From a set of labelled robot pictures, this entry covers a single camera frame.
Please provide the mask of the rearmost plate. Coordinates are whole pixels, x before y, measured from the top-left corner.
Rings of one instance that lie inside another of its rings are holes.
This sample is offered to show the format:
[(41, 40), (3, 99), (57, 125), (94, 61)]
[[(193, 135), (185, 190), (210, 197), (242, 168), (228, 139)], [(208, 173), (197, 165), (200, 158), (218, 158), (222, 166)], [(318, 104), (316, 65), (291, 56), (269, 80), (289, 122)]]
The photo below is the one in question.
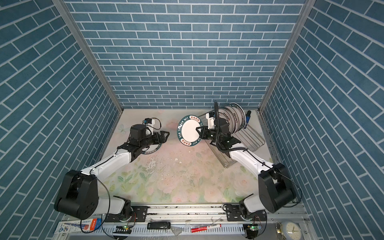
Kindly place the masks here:
[(227, 120), (231, 134), (236, 133), (237, 121), (239, 120), (233, 108), (229, 105), (219, 108), (219, 117)]

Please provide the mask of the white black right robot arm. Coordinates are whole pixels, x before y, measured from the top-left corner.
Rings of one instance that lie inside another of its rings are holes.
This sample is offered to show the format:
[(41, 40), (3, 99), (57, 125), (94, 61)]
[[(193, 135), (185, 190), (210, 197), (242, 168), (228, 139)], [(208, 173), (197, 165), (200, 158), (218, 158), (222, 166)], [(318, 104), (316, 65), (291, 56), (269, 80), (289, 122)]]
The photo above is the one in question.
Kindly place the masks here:
[(199, 138), (210, 140), (223, 154), (240, 163), (258, 178), (258, 193), (239, 202), (239, 212), (245, 220), (253, 219), (256, 213), (266, 210), (275, 213), (297, 197), (296, 187), (288, 169), (283, 164), (272, 164), (248, 148), (230, 133), (224, 132), (224, 119), (214, 120), (211, 126), (195, 127)]

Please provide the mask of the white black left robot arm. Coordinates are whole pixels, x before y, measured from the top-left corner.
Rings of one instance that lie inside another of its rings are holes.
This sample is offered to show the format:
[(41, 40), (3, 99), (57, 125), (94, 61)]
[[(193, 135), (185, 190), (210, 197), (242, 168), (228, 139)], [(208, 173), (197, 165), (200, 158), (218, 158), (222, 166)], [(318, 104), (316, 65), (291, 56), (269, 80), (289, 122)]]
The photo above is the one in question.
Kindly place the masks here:
[(93, 215), (105, 215), (120, 222), (131, 220), (131, 201), (112, 194), (102, 197), (99, 186), (104, 186), (106, 178), (132, 163), (146, 149), (166, 143), (169, 135), (166, 131), (148, 136), (133, 134), (106, 159), (80, 171), (70, 170), (64, 176), (54, 209), (79, 220), (86, 220)]

